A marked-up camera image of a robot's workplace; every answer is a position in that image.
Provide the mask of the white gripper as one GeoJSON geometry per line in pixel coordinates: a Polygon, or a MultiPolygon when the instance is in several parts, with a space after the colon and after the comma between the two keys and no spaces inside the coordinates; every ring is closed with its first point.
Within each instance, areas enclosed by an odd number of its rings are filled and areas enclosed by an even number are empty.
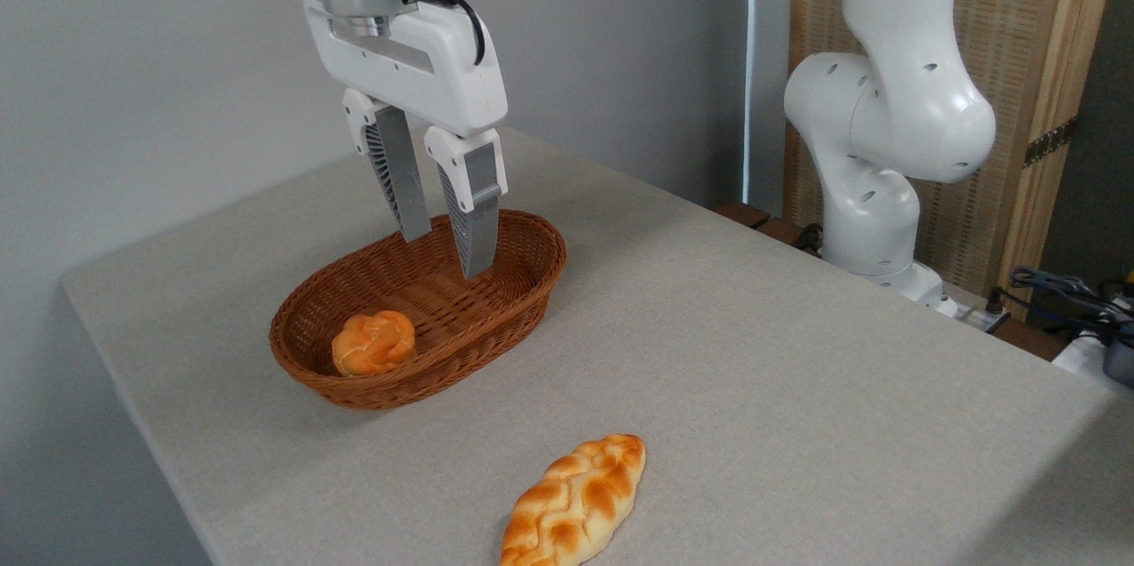
{"type": "Polygon", "coordinates": [[[401,14],[374,36],[320,0],[304,0],[304,12],[325,69],[349,87],[344,109],[353,145],[369,158],[408,243],[431,231],[431,219],[405,112],[433,125],[425,146],[438,164],[462,272],[475,278],[493,267],[499,197],[508,191],[500,135],[490,129],[508,115],[493,39],[462,0],[393,5],[401,14]]]}

